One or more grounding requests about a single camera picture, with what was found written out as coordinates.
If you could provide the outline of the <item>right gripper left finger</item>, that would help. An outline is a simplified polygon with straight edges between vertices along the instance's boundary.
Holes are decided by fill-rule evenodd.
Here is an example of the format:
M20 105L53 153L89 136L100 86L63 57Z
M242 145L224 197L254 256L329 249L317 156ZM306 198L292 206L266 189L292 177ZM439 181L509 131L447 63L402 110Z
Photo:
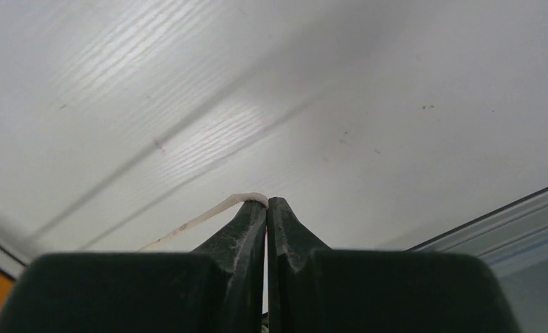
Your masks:
M22 273L0 332L260 332L266 208L244 203L188 253L51 253Z

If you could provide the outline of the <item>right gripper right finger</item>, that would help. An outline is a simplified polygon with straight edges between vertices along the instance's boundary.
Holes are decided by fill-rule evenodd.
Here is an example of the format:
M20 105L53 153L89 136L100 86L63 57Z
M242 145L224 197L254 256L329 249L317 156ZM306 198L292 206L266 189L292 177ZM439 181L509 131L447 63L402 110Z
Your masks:
M337 250L283 198L267 211L271 332L519 332L488 266L469 255Z

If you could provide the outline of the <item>cream shoelace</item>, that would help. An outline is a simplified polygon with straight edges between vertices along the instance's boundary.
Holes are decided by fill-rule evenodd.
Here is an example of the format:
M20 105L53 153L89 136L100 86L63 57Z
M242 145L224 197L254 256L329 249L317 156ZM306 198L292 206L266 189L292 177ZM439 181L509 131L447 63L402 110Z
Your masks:
M166 242L172 240L173 238L177 237L178 235L182 234L183 232L192 229L193 227L196 227L197 225L200 225L201 223L204 223L207 220L210 220L211 218L215 217L216 215L219 215L220 213L230 209L231 207L234 207L235 205L238 205L239 203L244 203L248 201L254 201L257 203L260 203L265 208L269 207L268 198L260 193L257 192L250 192L250 193L240 193L240 194L231 194L228 196L225 200L221 201L219 204L213 206L212 208L208 209L207 211L203 212L199 216L189 220L188 222L182 224L177 229L171 231L170 233L164 235L163 237L155 240L154 242L151 242L142 248L138 249L137 252L150 250L153 248L156 248L162 244L165 244Z

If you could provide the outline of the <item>aluminium right table rail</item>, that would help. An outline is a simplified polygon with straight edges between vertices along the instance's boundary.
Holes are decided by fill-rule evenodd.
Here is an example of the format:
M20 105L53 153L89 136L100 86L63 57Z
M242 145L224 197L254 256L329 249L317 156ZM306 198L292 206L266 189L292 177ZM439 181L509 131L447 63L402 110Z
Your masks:
M548 261L548 187L410 250L477 257L500 277Z

